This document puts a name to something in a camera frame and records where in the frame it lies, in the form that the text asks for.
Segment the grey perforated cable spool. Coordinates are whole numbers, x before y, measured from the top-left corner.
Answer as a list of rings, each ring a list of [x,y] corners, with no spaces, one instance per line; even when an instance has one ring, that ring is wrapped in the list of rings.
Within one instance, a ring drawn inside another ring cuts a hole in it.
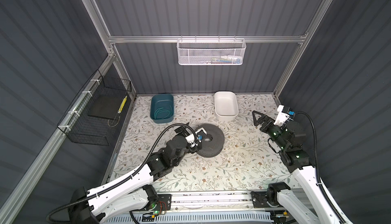
[[[196,129],[196,134],[202,136],[201,149],[197,154],[204,158],[216,157],[224,148],[225,136],[218,126],[213,124],[201,124]]]

